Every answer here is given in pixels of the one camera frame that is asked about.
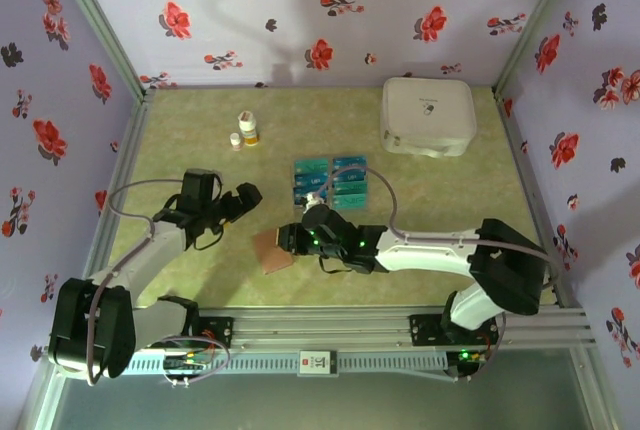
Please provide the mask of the pink leather card holder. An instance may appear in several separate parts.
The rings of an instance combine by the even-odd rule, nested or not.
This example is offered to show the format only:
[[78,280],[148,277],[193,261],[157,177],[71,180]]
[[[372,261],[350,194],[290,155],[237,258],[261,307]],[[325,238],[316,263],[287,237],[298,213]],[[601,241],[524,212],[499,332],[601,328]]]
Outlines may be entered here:
[[278,236],[277,228],[253,236],[254,254],[264,275],[271,275],[294,263],[293,256],[278,245]]

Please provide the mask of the clear acrylic card stand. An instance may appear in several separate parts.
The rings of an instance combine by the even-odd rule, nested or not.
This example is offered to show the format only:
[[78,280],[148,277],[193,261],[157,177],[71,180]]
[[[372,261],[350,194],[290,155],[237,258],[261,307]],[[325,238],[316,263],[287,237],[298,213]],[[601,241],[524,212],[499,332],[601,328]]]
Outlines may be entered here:
[[[364,169],[364,170],[366,171],[366,166],[351,166],[351,167],[345,167],[345,168],[341,168],[341,169],[339,169],[339,170],[335,170],[335,169],[333,168],[333,165],[332,165],[332,160],[333,160],[333,158],[334,158],[334,157],[342,157],[342,156],[359,156],[359,155],[338,155],[338,156],[309,157],[309,158],[327,158],[327,159],[329,160],[329,170],[327,171],[327,173],[328,173],[328,179],[327,179],[327,181],[326,181],[323,185],[321,185],[321,187],[322,187],[322,188],[326,188],[326,189],[328,190],[327,197],[325,198],[325,201],[326,201],[326,204],[327,204],[331,209],[334,209],[334,208],[333,208],[333,206],[332,206],[332,199],[333,199],[333,196],[335,195],[335,194],[334,194],[334,192],[333,192],[333,185],[334,185],[334,183],[335,183],[335,182],[333,181],[333,175],[334,175],[334,173],[335,173],[335,172],[339,172],[339,173],[341,173],[341,172],[343,172],[343,171],[344,171],[344,169]],[[294,212],[295,212],[295,213],[298,213],[298,214],[301,214],[301,213],[305,210],[305,208],[304,208],[304,207],[297,207],[297,206],[295,206],[295,205],[294,205],[294,201],[295,201],[295,200],[294,200],[294,197],[293,197],[293,189],[294,189],[294,188],[296,188],[296,187],[294,186],[294,176],[296,175],[296,174],[294,173],[294,162],[295,162],[296,160],[294,160],[294,161],[293,161],[293,167],[292,167],[292,190],[291,190],[291,192],[292,192],[292,200],[293,200],[293,209],[294,209]],[[336,210],[336,211],[356,211],[356,210],[364,210],[365,208],[363,208],[363,209],[355,209],[355,210],[336,210],[336,209],[334,209],[334,210]]]

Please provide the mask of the large white pill bottle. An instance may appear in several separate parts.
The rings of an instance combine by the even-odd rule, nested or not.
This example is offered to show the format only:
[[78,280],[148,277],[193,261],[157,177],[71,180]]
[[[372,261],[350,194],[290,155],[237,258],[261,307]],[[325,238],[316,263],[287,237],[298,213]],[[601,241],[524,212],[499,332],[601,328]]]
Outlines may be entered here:
[[238,127],[246,146],[255,146],[259,143],[257,121],[251,111],[243,111],[238,115]]

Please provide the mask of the white red label tag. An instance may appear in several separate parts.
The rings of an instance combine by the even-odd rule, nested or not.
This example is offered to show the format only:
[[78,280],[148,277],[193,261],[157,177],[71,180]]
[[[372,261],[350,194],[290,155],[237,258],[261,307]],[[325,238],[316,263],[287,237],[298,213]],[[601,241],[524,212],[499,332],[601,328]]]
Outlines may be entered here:
[[333,350],[301,350],[298,354],[298,375],[331,377],[338,375],[337,352]]

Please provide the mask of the white plastic container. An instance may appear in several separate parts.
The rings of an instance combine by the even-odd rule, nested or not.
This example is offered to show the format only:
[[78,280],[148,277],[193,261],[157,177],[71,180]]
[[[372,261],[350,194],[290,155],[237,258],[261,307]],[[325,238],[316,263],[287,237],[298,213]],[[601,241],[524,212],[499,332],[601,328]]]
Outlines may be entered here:
[[382,147],[431,158],[463,155],[477,132],[470,86],[461,80],[393,77],[383,85]]

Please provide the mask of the green circuit board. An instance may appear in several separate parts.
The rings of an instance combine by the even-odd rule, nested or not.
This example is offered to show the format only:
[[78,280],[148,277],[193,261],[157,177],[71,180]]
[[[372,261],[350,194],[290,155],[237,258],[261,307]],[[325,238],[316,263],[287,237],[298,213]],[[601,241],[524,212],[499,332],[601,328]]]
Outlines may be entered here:
[[212,361],[209,352],[187,352],[180,355],[168,355],[163,361],[166,372],[203,371]]

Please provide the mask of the small board with green light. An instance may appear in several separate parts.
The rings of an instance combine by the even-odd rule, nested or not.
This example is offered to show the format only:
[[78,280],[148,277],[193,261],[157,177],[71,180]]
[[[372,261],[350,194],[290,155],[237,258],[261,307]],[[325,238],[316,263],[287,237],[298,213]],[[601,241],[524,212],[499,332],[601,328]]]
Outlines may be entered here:
[[455,381],[470,382],[487,364],[484,351],[458,350],[447,353],[447,374]]

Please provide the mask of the aluminium side rail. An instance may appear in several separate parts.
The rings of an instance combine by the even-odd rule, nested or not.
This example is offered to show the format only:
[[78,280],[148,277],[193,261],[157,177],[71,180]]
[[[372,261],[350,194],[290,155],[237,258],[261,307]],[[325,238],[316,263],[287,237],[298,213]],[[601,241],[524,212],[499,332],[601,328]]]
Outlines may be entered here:
[[568,271],[563,265],[560,254],[553,245],[552,237],[555,230],[552,228],[544,200],[531,160],[528,153],[521,150],[521,144],[525,141],[517,125],[514,116],[508,117],[504,106],[504,99],[495,87],[491,88],[493,99],[500,113],[501,121],[509,141],[515,165],[519,174],[521,185],[526,196],[527,204],[539,239],[539,245],[547,251],[553,260],[550,268],[552,279],[554,280],[552,289],[557,304],[560,307],[580,308],[581,305],[576,300],[573,291],[567,280]]
[[[132,108],[120,143],[114,172],[108,186],[108,196],[111,195],[111,191],[115,191],[132,181],[136,159],[149,118],[149,111],[152,109],[156,93],[156,90],[147,91],[143,99]],[[99,272],[109,264],[119,227],[119,219],[120,217],[108,208],[101,212],[81,277],[83,281],[88,280],[94,273]]]

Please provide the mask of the aluminium frame rail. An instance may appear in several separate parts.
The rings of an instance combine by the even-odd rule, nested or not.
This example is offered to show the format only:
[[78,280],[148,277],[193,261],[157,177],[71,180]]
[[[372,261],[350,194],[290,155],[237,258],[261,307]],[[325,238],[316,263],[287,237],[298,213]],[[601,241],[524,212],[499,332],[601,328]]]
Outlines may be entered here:
[[253,307],[200,309],[199,316],[230,316],[235,353],[288,353],[298,350],[401,352],[438,350],[533,350],[591,348],[595,344],[586,314],[579,308],[544,306],[534,316],[497,316],[499,337],[487,347],[414,347],[408,317],[439,314],[438,307]]

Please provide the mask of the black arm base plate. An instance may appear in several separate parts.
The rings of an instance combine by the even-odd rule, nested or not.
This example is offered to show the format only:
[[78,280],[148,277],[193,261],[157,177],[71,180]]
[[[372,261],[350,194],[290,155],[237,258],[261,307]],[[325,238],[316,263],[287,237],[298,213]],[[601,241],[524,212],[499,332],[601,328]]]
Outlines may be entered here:
[[455,324],[444,324],[439,314],[410,315],[408,324],[411,343],[414,347],[487,347],[496,344],[499,337],[499,326],[495,319],[483,323],[476,330],[467,330]]
[[230,347],[234,323],[230,316],[199,316],[191,324],[189,332],[191,335],[208,337]]

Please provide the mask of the aluminium frame post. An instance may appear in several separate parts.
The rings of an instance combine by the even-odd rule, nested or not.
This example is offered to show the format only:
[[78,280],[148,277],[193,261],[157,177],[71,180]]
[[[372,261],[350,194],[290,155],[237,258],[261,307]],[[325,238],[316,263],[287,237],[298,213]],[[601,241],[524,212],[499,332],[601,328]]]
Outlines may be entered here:
[[75,1],[132,95],[137,101],[144,102],[147,91],[140,83],[130,59],[106,18],[98,0]]
[[523,58],[523,55],[534,39],[535,33],[546,18],[555,0],[538,0],[536,6],[528,17],[527,24],[522,31],[516,46],[511,52],[506,64],[501,71],[498,80],[492,86],[492,94],[496,101],[502,97],[502,91],[505,89],[509,79],[515,74],[516,69]]

